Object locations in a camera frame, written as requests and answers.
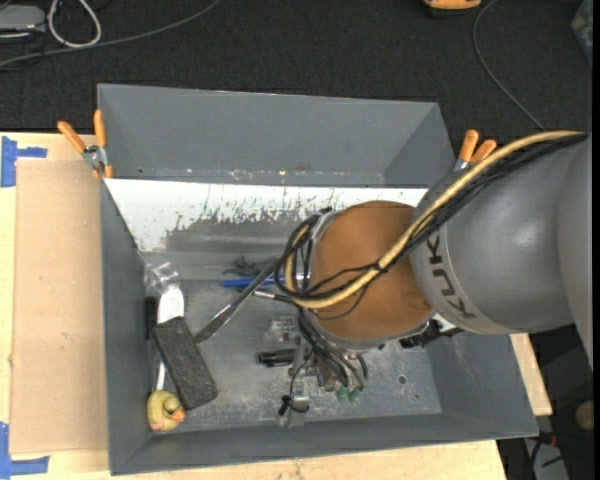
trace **wooden table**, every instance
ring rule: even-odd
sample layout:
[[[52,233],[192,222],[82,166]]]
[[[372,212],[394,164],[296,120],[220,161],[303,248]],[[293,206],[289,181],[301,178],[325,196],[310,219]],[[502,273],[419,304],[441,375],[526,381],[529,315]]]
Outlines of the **wooden table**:
[[[2,133],[18,141],[19,147],[41,146],[48,149],[50,159],[83,162],[60,134]],[[88,144],[95,143],[83,136]],[[0,421],[9,423],[10,353],[12,344],[12,308],[14,283],[14,236],[16,187],[0,188]],[[514,350],[536,415],[551,414],[542,377],[533,349],[526,335],[512,336]],[[31,478],[110,478],[106,450],[71,450],[47,452],[51,455],[49,471]],[[14,456],[14,459],[38,457]],[[212,467],[189,471],[131,475],[152,478],[215,479],[505,479],[495,441],[455,443],[399,450],[347,454],[321,458]]]

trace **cardboard sheet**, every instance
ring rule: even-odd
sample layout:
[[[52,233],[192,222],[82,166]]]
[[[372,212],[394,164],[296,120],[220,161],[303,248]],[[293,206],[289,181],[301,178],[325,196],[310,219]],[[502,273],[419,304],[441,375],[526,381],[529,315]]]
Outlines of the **cardboard sheet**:
[[[99,184],[18,161],[11,453],[107,447]]]

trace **black eraser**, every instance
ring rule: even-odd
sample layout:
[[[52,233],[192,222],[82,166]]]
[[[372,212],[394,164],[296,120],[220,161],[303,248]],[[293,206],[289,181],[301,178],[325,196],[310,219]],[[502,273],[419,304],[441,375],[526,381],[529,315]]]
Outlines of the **black eraser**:
[[[180,403],[187,410],[211,402],[218,396],[211,373],[202,358],[184,317],[177,316],[151,330]]]

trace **bin floor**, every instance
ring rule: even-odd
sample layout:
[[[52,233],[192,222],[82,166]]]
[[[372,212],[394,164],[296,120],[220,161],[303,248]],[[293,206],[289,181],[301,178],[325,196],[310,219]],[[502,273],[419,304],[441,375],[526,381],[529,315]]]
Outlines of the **bin floor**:
[[[237,293],[212,281],[183,282],[181,287],[187,299],[185,318],[194,334]],[[259,364],[257,357],[270,349],[272,322],[295,312],[288,304],[251,297],[215,336],[199,345],[219,394],[212,402],[189,411],[178,432],[277,425],[281,397],[289,391],[289,367],[268,368]],[[279,348],[292,347],[279,344]],[[153,370],[154,354],[150,351]],[[309,396],[307,422],[441,412],[426,349],[403,349],[394,340],[364,357],[369,381],[353,403],[324,391],[315,376],[296,379],[294,387],[302,384]],[[168,378],[165,389],[173,389]]]

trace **blue tape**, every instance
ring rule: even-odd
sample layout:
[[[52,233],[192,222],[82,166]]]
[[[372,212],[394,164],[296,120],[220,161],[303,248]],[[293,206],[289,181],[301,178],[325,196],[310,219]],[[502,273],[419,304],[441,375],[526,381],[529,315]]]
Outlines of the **blue tape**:
[[[46,473],[49,456],[33,460],[11,460],[9,455],[9,425],[0,421],[0,480],[10,480],[12,475]]]
[[[16,160],[20,157],[46,158],[45,148],[28,147],[18,149],[18,143],[7,136],[2,137],[2,159],[0,162],[0,186],[16,185]]]

